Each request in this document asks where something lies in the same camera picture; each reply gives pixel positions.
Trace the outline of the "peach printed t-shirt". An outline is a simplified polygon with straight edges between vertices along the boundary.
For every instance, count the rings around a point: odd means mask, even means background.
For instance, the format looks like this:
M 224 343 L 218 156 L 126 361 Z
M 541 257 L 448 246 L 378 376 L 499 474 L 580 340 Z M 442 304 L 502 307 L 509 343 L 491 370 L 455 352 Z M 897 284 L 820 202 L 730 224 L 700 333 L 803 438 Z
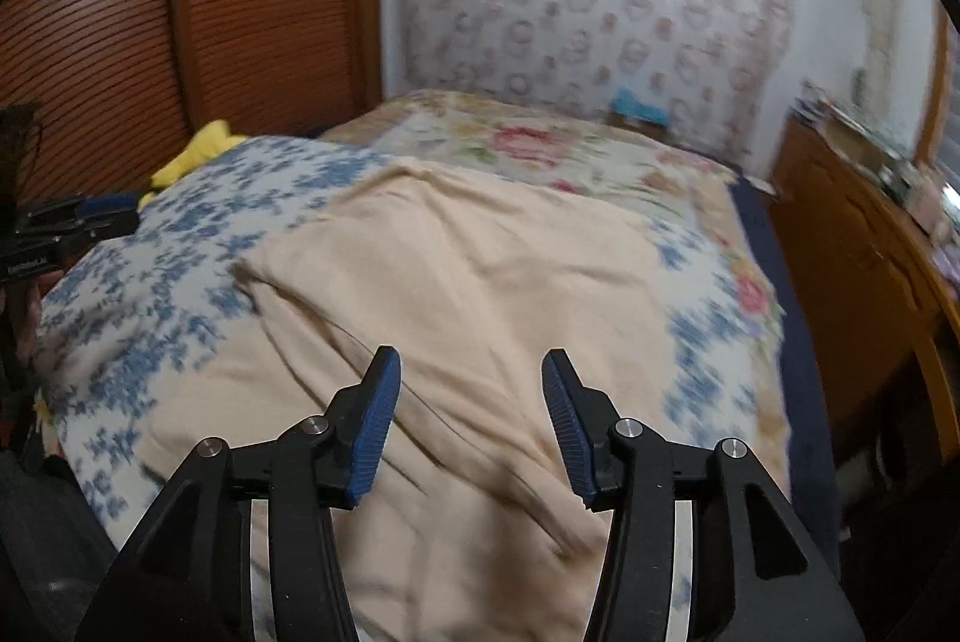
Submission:
M 739 231 L 397 160 L 245 252 L 254 312 L 155 406 L 139 459 L 244 445 L 324 410 L 379 346 L 404 385 L 376 481 L 335 524 L 379 640 L 576 640 L 608 522 L 569 489 L 540 387 L 581 379 L 666 439 L 745 440 L 778 481 L 781 312 Z

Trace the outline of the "pink floral bed cover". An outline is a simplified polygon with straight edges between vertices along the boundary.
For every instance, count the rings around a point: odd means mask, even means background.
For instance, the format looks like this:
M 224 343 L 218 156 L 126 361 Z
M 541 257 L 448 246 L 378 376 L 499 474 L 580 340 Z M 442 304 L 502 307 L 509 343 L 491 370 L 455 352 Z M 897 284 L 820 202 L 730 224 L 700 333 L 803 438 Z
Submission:
M 732 167 L 641 133 L 460 91 L 420 89 L 322 133 L 327 143 L 415 156 L 604 200 L 665 227 L 690 227 L 721 251 L 726 286 L 760 338 L 782 335 L 782 309 L 747 241 Z

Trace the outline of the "wooden sideboard cabinet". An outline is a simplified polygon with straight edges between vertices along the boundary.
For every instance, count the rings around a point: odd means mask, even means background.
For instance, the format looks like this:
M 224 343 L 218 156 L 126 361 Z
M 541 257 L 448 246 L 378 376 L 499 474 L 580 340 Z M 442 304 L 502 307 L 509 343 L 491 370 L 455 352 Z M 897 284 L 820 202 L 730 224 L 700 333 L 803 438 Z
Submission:
M 905 211 L 815 128 L 784 126 L 768 215 L 811 330 L 835 433 L 916 362 L 942 457 L 958 454 L 958 304 Z

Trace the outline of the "cardboard box with blue cloth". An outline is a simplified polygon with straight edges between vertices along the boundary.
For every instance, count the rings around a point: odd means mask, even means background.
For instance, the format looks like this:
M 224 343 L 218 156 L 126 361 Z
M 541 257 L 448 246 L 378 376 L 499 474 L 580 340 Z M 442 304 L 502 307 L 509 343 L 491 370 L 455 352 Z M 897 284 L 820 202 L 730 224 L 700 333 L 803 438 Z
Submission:
M 630 89 L 620 88 L 610 101 L 608 123 L 636 132 L 652 130 L 662 135 L 669 130 L 669 114 L 658 106 L 643 103 Z

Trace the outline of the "brown louvered wardrobe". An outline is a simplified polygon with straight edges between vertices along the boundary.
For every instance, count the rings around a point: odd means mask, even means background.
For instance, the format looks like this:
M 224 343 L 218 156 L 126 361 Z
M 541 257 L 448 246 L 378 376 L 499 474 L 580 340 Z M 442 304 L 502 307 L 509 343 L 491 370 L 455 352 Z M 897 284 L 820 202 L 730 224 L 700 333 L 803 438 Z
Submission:
M 2 0 L 21 200 L 141 184 L 208 122 L 306 135 L 381 98 L 379 0 Z

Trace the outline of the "blue floral white blanket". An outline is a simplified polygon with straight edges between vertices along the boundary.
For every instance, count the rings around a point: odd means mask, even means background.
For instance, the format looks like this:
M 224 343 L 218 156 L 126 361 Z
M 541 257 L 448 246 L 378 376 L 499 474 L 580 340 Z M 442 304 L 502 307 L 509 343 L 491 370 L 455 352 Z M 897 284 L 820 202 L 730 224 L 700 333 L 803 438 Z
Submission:
M 155 406 L 254 312 L 239 259 L 397 160 L 470 169 L 254 138 L 161 193 L 139 231 L 99 244 L 52 289 L 37 371 L 68 465 L 112 543 L 124 543 L 172 475 L 137 454 Z

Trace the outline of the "yellow Pikachu plush toy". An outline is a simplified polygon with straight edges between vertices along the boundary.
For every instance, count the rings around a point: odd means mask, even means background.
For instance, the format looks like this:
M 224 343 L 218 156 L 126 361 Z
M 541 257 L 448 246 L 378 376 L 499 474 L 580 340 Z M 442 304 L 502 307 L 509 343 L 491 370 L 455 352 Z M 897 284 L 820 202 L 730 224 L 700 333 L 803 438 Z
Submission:
M 185 148 L 174 156 L 169 163 L 166 163 L 161 169 L 149 177 L 149 184 L 146 192 L 140 197 L 139 208 L 145 208 L 146 205 L 173 185 L 176 185 L 190 172 L 199 169 L 202 164 L 208 163 L 220 154 L 228 153 L 230 149 L 236 148 L 247 140 L 247 135 L 236 135 L 231 132 L 228 122 L 220 119 L 205 124 L 194 137 L 190 138 Z

